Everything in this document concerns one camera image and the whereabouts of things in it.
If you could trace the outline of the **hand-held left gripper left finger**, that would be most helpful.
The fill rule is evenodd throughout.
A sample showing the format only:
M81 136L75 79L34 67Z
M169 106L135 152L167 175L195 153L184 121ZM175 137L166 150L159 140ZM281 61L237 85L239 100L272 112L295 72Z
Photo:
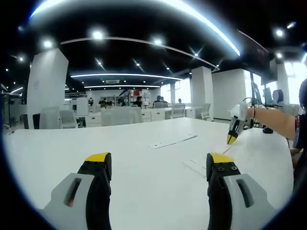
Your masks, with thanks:
M57 230L109 230L111 153L93 154L51 192L39 213Z

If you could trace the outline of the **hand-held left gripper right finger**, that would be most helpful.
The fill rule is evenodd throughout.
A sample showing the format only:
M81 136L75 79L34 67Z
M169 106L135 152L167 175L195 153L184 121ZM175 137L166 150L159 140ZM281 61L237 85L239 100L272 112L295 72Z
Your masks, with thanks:
M210 230L260 230L275 216L266 191L233 158L207 154Z

